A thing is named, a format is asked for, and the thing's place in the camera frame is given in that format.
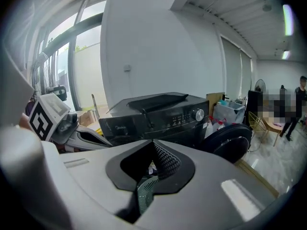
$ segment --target chair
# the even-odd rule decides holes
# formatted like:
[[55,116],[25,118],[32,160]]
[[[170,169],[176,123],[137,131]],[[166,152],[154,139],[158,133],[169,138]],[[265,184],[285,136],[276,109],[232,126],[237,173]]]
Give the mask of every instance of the chair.
[[262,143],[265,138],[265,134],[267,133],[267,129],[265,125],[263,124],[262,120],[258,118],[255,114],[253,114],[252,112],[248,112],[248,122],[249,122],[249,126],[254,130],[254,135],[260,132],[263,133],[262,139],[261,139],[261,143]]

